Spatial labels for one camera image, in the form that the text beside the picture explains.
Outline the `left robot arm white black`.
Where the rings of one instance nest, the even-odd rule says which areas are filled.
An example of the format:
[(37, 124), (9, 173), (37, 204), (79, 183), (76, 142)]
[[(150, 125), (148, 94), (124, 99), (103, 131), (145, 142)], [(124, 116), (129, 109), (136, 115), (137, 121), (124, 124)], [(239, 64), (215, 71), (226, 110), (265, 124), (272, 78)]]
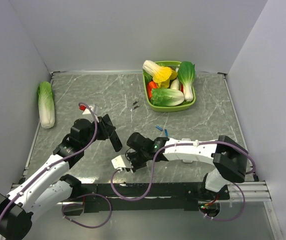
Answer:
[(57, 203), (83, 200), (82, 182), (67, 172), (96, 140), (110, 140), (116, 152), (122, 149), (109, 115), (76, 120), (47, 161), (24, 183), (6, 195), (0, 193), (0, 240), (22, 240), (36, 219)]

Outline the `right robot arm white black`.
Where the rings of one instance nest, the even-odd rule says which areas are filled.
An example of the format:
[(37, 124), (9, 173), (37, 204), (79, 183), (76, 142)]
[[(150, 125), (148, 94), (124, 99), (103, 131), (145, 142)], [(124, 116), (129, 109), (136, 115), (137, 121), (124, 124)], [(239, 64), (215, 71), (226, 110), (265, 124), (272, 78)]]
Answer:
[(126, 145), (133, 151), (125, 154), (126, 171), (135, 172), (147, 166), (148, 161), (178, 161), (190, 164), (202, 162), (214, 166), (204, 177), (201, 193), (213, 199), (228, 183), (243, 183), (246, 176), (248, 152), (231, 138), (220, 135), (218, 140), (191, 141), (157, 137), (154, 140), (133, 133)]

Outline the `black remote control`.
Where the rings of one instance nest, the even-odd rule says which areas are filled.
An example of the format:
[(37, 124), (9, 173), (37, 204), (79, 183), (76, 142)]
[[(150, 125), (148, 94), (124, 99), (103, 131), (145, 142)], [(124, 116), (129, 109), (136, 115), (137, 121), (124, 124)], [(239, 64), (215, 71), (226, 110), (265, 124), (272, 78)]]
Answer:
[(115, 131), (110, 135), (109, 139), (115, 152), (119, 152), (122, 149), (123, 145)]

